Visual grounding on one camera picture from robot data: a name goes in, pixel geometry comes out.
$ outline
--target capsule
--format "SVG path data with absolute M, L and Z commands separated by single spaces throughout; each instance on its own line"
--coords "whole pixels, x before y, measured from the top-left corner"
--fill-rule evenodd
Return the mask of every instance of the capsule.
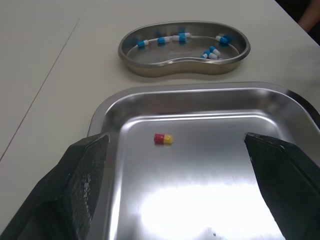
M 175 36 L 172 36 L 172 40 L 173 41 L 179 41 L 179 42 L 186 42 L 187 38 L 185 36 L 175 35 Z
M 224 36 L 216 36 L 215 40 L 217 40 L 217 41 L 219 41 L 220 43 L 223 43 L 223 44 L 228 44 L 229 43 L 228 38 L 226 38 Z
M 190 32 L 180 32 L 179 36 L 186 37 L 186 38 L 191 38 L 192 34 Z
M 154 135 L 154 144 L 156 145 L 171 145 L 174 142 L 172 135 L 156 133 Z
M 218 56 L 215 55 L 215 54 L 212 53 L 212 52 L 205 51 L 204 54 L 207 54 L 207 55 L 208 55 L 208 59 L 212 59 L 212 60 L 217 60 L 217 59 L 218 59 Z
M 159 37 L 158 38 L 158 44 L 164 44 L 164 43 L 168 43 L 170 42 L 170 37 L 166 36 L 166 37 Z
M 140 41 L 140 42 L 138 42 L 137 45 L 139 48 L 143 48 L 144 46 L 149 45 L 149 41 L 148 40 Z
M 207 59 L 208 58 L 208 54 L 204 53 L 202 56 L 200 56 L 200 58 Z
M 217 56 L 221 55 L 221 53 L 214 46 L 209 47 L 209 51 L 210 51 L 210 53 L 213 53 Z

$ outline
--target person's arm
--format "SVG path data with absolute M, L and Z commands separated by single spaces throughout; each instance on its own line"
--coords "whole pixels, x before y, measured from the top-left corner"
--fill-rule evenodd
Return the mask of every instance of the person's arm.
M 298 24 L 307 33 L 320 21 L 320 0 L 311 0 Z

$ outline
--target metal tray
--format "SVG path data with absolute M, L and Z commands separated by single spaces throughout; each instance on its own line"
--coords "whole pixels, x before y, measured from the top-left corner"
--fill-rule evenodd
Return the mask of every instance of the metal tray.
M 192 33 L 186 44 L 170 42 L 158 45 L 157 38 Z M 228 36 L 229 45 L 220 44 L 216 36 Z M 138 41 L 149 40 L 144 49 Z M 210 46 L 221 52 L 222 60 L 202 59 Z M 120 42 L 118 54 L 134 73 L 145 77 L 159 77 L 176 73 L 223 74 L 235 69 L 250 52 L 250 43 L 237 29 L 209 21 L 176 21 L 153 24 L 127 34 Z
M 132 88 L 104 101 L 88 135 L 110 143 L 88 239 L 279 240 L 245 132 L 299 146 L 320 165 L 320 116 L 280 86 L 214 83 Z M 154 134 L 174 136 L 154 145 Z

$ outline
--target table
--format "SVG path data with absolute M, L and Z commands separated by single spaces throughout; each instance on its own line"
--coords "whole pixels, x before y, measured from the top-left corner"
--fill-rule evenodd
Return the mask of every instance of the table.
M 134 75 L 117 48 L 130 31 L 167 21 L 221 22 L 243 32 L 251 53 L 223 75 Z M 270 82 L 320 110 L 320 48 L 272 0 L 108 0 L 87 8 L 0 162 L 0 232 L 69 145 L 86 137 L 103 100 L 138 86 Z

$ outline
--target tray rim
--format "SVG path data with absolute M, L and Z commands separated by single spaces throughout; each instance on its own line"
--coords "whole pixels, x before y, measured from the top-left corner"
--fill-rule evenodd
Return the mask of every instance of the tray rim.
M 181 57 L 181 58 L 173 58 L 170 60 L 166 60 L 166 61 L 162 61 L 162 62 L 153 62 L 153 63 L 140 63 L 140 62 L 136 62 L 132 59 L 130 59 L 129 57 L 127 57 L 127 55 L 125 55 L 122 51 L 122 45 L 124 43 L 124 41 L 127 39 L 127 37 L 134 33 L 135 31 L 138 31 L 140 29 L 144 29 L 147 27 L 152 27 L 152 26 L 159 26 L 159 25 L 166 25 L 166 24 L 180 24 L 180 23 L 203 23 L 203 24 L 216 24 L 216 25 L 221 25 L 230 29 L 233 29 L 234 31 L 238 32 L 245 40 L 245 44 L 246 47 L 244 49 L 244 51 L 239 54 L 238 56 L 232 57 L 232 58 L 228 58 L 228 59 L 222 59 L 222 60 L 211 60 L 211 59 L 204 59 L 204 58 L 199 58 L 199 57 Z M 160 22 L 160 23 L 155 23 L 155 24 L 149 24 L 149 25 L 145 25 L 145 26 L 141 26 L 138 27 L 134 30 L 132 30 L 131 32 L 129 32 L 127 35 L 125 35 L 122 40 L 120 41 L 120 44 L 118 46 L 118 55 L 121 58 L 121 60 L 123 60 L 127 65 L 131 65 L 131 66 L 135 66 L 135 67 L 139 67 L 139 68 L 159 68 L 159 67 L 163 67 L 163 66 L 167 66 L 167 65 L 171 65 L 171 64 L 175 64 L 175 63 L 183 63 L 183 62 L 195 62 L 195 63 L 203 63 L 203 64 L 212 64 L 212 65 L 228 65 L 228 64 L 234 64 L 237 62 L 240 62 L 242 59 L 244 59 L 251 50 L 251 45 L 249 43 L 249 40 L 247 39 L 247 37 L 238 29 L 227 25 L 227 24 L 223 24 L 220 22 L 215 22 L 215 21 L 198 21 L 198 20 L 193 20 L 193 21 L 166 21 L 166 22 Z
M 275 92 L 286 96 L 296 102 L 312 119 L 314 124 L 320 130 L 320 114 L 315 107 L 299 94 L 274 83 L 268 82 L 224 82 L 224 83 L 199 83 L 199 84 L 180 84 L 180 85 L 162 85 L 162 86 L 140 86 L 132 87 L 104 100 L 95 110 L 88 129 L 87 136 L 101 133 L 105 115 L 117 103 L 126 98 L 143 94 L 162 94 L 162 93 L 187 93 L 187 92 L 216 92 L 216 91 L 237 91 L 249 89 L 262 89 Z

